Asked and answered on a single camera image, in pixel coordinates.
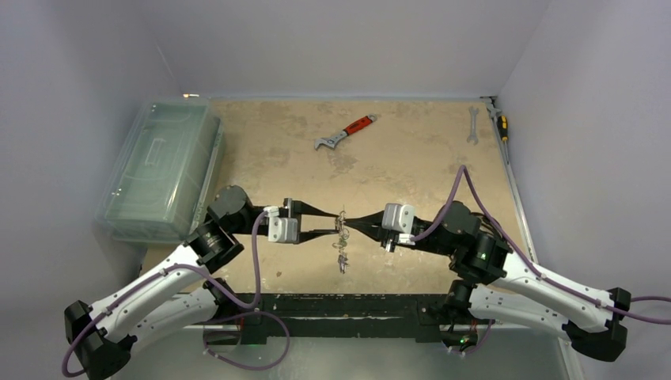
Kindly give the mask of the large white keyring with keys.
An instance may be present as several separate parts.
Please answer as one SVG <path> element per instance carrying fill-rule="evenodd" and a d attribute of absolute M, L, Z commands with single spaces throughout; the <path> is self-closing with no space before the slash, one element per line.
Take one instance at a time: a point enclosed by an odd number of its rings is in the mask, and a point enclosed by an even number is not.
<path fill-rule="evenodd" d="M 337 230 L 338 241 L 332 245 L 338 251 L 337 263 L 341 274 L 345 274 L 347 272 L 347 267 L 349 266 L 346 247 L 350 232 L 345 226 L 346 215 L 346 210 L 343 208 L 335 217 L 334 226 Z"/>

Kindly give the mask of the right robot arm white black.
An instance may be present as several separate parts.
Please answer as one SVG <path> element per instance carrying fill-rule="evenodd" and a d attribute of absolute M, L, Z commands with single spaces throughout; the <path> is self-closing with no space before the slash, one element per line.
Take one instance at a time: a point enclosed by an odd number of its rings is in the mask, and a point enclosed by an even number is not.
<path fill-rule="evenodd" d="M 435 230 L 415 216 L 410 205 L 389 203 L 383 211 L 345 221 L 380 242 L 438 254 L 450 259 L 457 274 L 445 301 L 428 306 L 434 319 L 450 324 L 470 320 L 505 321 L 550 333 L 582 355 L 613 362 L 624 351 L 627 328 L 614 308 L 628 310 L 631 295 L 621 288 L 592 289 L 529 264 L 512 248 L 493 222 L 453 202 Z"/>

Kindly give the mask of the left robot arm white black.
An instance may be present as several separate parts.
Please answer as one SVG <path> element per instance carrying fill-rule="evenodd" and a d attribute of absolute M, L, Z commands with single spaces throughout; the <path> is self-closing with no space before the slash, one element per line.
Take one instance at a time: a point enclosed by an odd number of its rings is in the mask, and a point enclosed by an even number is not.
<path fill-rule="evenodd" d="M 267 236 L 271 243 L 301 244 L 337 234 L 336 228 L 302 231 L 304 215 L 338 218 L 291 198 L 280 207 L 255 206 L 242 187 L 221 188 L 207 207 L 203 223 L 162 262 L 105 298 L 92 304 L 76 301 L 65 309 L 69 347 L 61 363 L 63 376 L 109 378 L 130 361 L 132 348 L 151 333 L 210 320 L 225 324 L 236 309 L 253 311 L 261 301 L 259 235 Z M 214 277 L 244 251 L 238 234 L 252 238 L 255 293 L 248 302 Z"/>

